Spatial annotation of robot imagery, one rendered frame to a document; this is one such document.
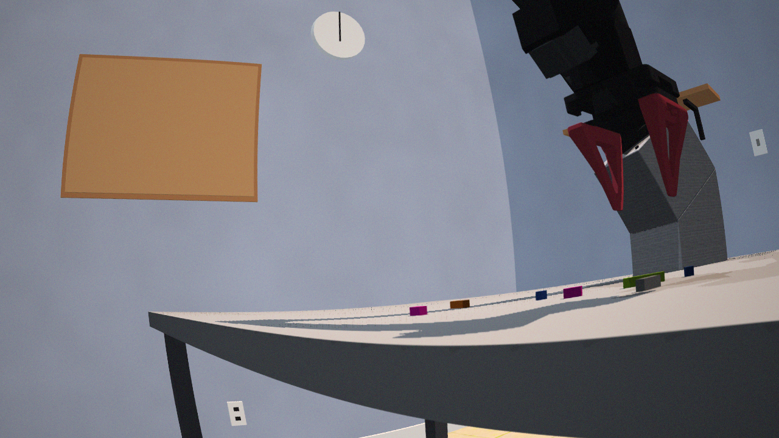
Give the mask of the purple rectangular block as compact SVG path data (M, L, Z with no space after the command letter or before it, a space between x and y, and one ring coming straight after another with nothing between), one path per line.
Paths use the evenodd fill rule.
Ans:
M563 299L582 296L582 286L563 289Z

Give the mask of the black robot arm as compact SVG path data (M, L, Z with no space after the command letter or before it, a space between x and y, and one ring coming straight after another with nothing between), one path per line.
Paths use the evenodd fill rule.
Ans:
M561 74L573 92L642 64L620 0L512 1L524 53L545 78ZM621 152L646 135L646 124L620 133Z

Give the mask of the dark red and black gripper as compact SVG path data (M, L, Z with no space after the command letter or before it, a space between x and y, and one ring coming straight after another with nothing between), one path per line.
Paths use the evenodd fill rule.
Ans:
M641 64L563 98L568 114L581 116L583 111L593 116L592 121L568 127L568 136L595 171L612 210L623 210L620 133L645 124L667 195L677 196L680 157L689 120L687 110L678 104L679 96L676 81L648 64ZM606 154L612 182L596 146Z

